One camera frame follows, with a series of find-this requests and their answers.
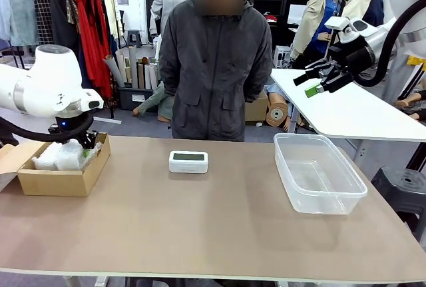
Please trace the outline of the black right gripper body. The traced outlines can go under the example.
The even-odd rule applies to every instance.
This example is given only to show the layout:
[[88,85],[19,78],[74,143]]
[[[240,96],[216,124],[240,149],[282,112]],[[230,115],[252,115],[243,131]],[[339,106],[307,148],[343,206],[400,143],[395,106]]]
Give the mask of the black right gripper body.
[[350,74],[352,77],[372,66],[371,52],[361,41],[336,43],[329,48],[328,55],[333,61],[336,73]]

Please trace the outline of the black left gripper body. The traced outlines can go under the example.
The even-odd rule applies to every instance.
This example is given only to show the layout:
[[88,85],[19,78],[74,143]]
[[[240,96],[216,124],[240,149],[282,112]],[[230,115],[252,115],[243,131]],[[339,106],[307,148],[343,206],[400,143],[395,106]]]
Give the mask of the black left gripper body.
[[82,113],[77,117],[55,117],[55,123],[49,127],[49,133],[53,135],[78,130],[80,134],[84,134],[87,131],[87,129],[84,129],[87,120],[87,113]]

